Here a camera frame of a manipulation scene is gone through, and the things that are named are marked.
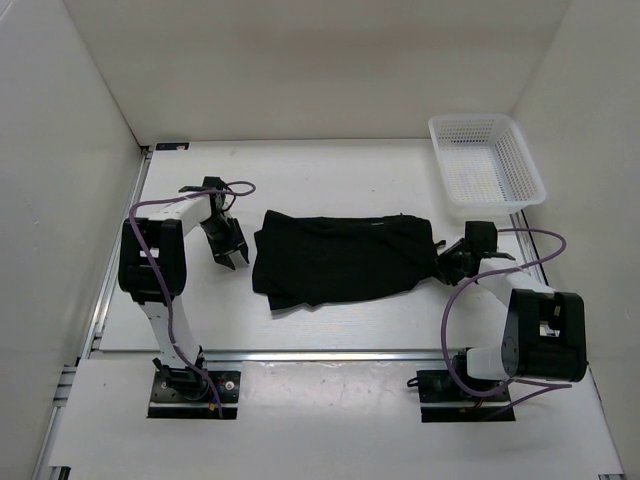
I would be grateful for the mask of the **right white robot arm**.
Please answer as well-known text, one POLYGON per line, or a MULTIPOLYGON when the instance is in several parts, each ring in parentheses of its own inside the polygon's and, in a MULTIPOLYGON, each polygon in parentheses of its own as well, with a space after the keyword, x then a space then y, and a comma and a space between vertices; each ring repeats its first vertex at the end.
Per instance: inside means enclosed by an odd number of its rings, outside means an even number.
POLYGON ((498 248, 502 233, 494 223, 468 221, 464 237, 436 258, 436 278, 454 291, 445 304, 440 341, 449 373, 449 387, 460 399, 489 397, 513 382, 552 389, 581 381, 587 370, 585 307, 576 293, 557 291, 527 270, 557 258, 567 246, 565 238, 539 229, 541 235, 560 241, 560 248, 543 258, 520 265, 498 248), (471 285, 489 291, 506 307, 502 339, 493 347, 471 347, 462 360, 449 356, 447 330, 458 296, 471 285))

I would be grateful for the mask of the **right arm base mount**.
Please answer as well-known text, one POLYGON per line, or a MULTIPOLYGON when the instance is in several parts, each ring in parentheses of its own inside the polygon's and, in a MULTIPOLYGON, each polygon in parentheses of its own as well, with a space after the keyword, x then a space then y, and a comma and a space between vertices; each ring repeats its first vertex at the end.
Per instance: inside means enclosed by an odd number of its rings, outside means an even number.
POLYGON ((406 387, 419 399, 424 424, 514 422, 508 390, 491 397, 472 396, 451 377, 443 361, 417 364, 406 387))

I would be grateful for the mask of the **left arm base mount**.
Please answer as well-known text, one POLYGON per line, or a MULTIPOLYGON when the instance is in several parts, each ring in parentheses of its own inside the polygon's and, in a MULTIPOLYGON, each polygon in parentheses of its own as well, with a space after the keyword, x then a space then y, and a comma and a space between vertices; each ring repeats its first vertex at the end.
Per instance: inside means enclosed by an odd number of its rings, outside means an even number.
POLYGON ((190 368, 175 369, 153 359, 155 368, 147 417, 151 419, 235 420, 241 387, 238 370, 207 370, 215 387, 190 368))

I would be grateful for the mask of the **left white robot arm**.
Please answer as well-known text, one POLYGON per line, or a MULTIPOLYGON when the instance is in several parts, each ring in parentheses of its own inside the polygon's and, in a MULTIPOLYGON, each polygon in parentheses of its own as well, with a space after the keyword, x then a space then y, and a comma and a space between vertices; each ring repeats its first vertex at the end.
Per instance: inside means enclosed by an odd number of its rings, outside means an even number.
POLYGON ((175 388, 188 400, 206 395, 210 377, 202 369, 202 350, 187 320, 182 294, 187 283, 185 239, 200 229, 213 261, 234 270, 232 256, 249 261, 240 224, 230 214, 235 200, 252 194, 248 181, 225 182, 206 176, 171 198, 134 203, 121 230, 118 283, 151 324, 160 350, 159 364, 180 370, 175 388))

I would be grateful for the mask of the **black shorts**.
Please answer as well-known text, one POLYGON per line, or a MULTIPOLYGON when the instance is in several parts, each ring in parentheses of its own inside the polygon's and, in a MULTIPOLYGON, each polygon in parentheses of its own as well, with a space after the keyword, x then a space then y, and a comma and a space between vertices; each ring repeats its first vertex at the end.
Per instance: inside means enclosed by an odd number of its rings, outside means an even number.
POLYGON ((376 300, 434 275, 431 222, 412 215, 291 217, 266 212, 254 234, 252 287, 272 311, 376 300))

